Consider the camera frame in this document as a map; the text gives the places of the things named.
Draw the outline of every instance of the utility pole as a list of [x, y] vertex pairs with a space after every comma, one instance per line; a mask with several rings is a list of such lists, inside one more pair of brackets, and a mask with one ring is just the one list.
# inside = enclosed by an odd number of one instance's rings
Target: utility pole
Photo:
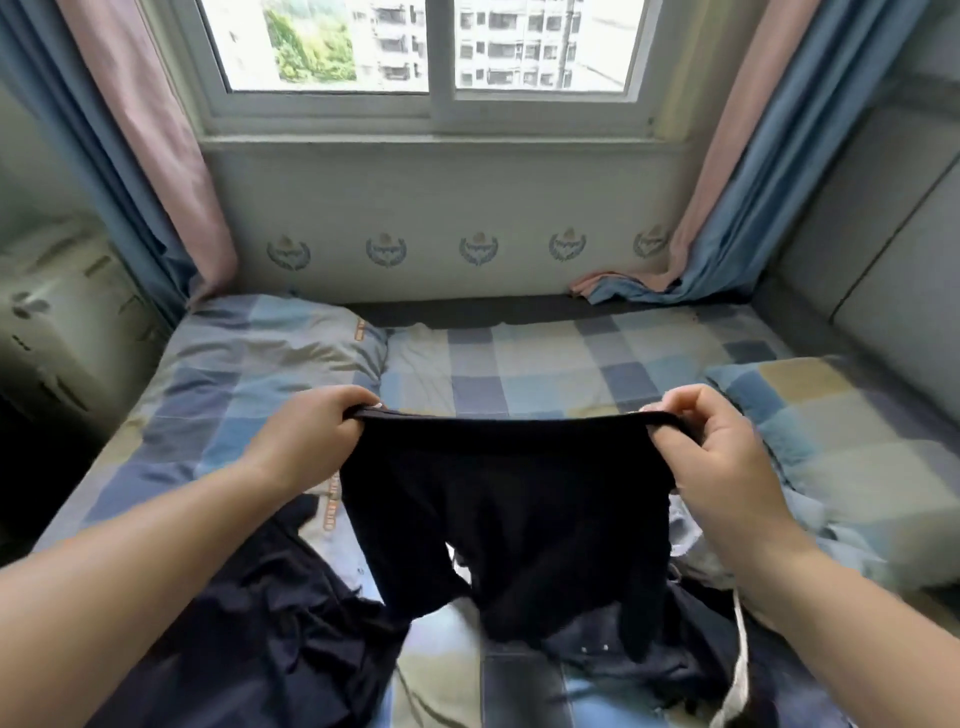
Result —
[[557, 74], [557, 89], [563, 89], [566, 76], [566, 49], [570, 47], [570, 29], [573, 28], [573, 4], [576, 0], [566, 0], [564, 18], [564, 40], [560, 44], [560, 72]]

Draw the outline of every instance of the person's left arm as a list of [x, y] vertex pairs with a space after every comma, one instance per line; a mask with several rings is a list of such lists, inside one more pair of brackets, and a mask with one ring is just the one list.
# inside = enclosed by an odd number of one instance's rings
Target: person's left arm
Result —
[[347, 459], [360, 387], [289, 399], [234, 464], [0, 570], [0, 725], [82, 726], [248, 536]]

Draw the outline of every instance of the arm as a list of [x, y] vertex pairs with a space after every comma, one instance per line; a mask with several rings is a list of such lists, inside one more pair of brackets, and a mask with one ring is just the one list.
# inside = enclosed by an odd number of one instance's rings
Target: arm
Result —
[[960, 641], [856, 571], [794, 521], [750, 422], [704, 385], [656, 408], [704, 432], [653, 439], [720, 560], [837, 703], [862, 726], [950, 726], [960, 716]]
[[82, 726], [254, 530], [343, 464], [360, 387], [289, 399], [233, 465], [0, 570], [0, 724]]

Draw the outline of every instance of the forearm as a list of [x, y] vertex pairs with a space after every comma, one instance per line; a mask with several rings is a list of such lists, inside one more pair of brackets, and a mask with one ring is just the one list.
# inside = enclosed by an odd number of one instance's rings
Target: forearm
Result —
[[84, 725], [283, 500], [232, 466], [0, 570], [0, 723]]
[[960, 641], [948, 632], [809, 540], [734, 572], [858, 725], [956, 725]]

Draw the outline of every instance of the window pane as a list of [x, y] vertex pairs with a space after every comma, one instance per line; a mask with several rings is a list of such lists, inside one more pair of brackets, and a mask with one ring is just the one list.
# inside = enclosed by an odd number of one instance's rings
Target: window pane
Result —
[[[644, 0], [455, 0], [457, 42], [486, 42], [485, 58], [455, 61], [471, 87], [622, 94], [632, 72]], [[462, 18], [470, 17], [465, 27]], [[486, 82], [477, 73], [486, 69]], [[467, 87], [458, 83], [458, 87]]]
[[428, 90], [424, 0], [200, 3], [231, 91]]

